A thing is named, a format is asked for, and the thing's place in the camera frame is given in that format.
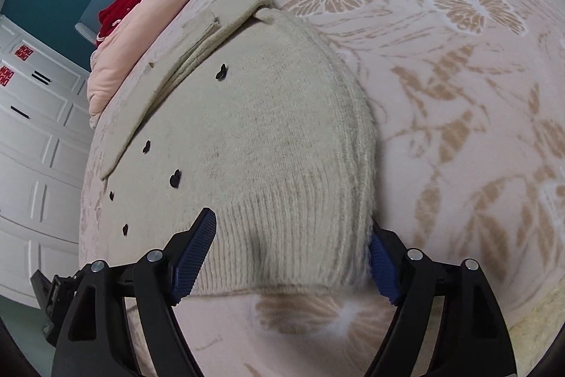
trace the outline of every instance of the bed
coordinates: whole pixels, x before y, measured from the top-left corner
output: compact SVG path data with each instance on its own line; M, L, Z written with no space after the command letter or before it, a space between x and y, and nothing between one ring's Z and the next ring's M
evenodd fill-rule
M380 223L435 260L479 260L510 327L518 375L526 376L565 321L565 0L273 1L312 25L367 94L381 138ZM98 178L107 127L142 73L209 2L188 2L97 122L81 202L81 264L116 258L107 250L107 191ZM149 375L134 306L129 313ZM194 297L175 314L205 375L361 377L393 309L368 290Z

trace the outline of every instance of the green floor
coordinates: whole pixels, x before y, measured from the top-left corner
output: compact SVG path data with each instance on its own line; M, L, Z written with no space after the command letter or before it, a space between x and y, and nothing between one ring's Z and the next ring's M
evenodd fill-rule
M50 377L55 349L41 334L46 321L41 310L18 304L0 295L0 317L25 357L42 377Z

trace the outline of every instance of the folded sweater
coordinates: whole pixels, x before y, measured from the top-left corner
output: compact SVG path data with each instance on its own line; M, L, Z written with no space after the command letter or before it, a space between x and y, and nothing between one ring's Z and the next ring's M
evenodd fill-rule
M163 247L210 207L218 233L194 294L359 287L376 141L362 89L306 23L270 0L215 0L110 128L108 262Z

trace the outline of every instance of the blue rubber fingertip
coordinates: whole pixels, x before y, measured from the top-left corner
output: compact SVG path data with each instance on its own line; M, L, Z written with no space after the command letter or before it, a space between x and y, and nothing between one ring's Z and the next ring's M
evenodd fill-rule
M215 236L216 215L210 211L174 268L171 296L176 303L192 291Z
M388 297L391 304L395 304L400 298L397 269L375 234L371 236L369 250L371 252L371 274L377 284L377 289L381 295Z

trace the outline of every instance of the ribbed hem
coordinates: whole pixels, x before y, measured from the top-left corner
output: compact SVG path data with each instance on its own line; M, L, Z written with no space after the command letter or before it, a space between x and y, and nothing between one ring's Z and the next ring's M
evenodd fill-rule
M268 188L216 206L218 233L193 294L319 294L364 286L374 204L368 182L336 161L287 171Z

